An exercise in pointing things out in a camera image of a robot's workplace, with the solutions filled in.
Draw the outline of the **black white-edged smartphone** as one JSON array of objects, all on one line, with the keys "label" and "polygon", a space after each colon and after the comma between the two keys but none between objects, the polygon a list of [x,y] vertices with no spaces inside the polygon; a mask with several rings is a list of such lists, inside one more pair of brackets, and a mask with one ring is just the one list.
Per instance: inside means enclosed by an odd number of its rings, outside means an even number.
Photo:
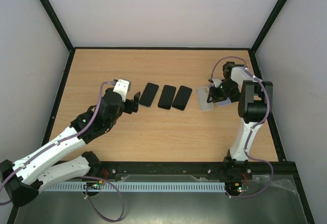
[{"label": "black white-edged smartphone", "polygon": [[139,104],[145,107],[150,107],[159,89],[159,85],[154,83],[147,83],[145,89],[139,99]]}]

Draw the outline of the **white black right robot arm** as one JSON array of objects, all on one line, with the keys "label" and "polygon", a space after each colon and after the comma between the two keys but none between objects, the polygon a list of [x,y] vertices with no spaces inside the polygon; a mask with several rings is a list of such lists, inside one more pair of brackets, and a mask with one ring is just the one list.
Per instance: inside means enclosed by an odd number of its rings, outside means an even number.
[{"label": "white black right robot arm", "polygon": [[223,67],[223,80],[209,78],[207,103],[230,100],[238,102],[241,118],[236,139],[223,160],[223,174],[233,179],[248,171],[249,155],[254,138],[272,110],[273,83],[263,81],[244,64],[228,61]]}]

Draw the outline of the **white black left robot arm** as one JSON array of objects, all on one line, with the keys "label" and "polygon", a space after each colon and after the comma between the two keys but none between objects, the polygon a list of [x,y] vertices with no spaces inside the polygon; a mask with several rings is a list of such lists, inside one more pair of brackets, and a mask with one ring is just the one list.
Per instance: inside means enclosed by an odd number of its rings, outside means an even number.
[{"label": "white black left robot arm", "polygon": [[122,95],[108,88],[97,105],[78,115],[57,137],[30,155],[1,162],[1,189],[5,189],[9,202],[22,207],[45,188],[69,178],[95,174],[100,166],[92,152],[85,152],[67,164],[58,161],[69,153],[108,133],[122,113],[138,111],[140,93],[124,100]]}]

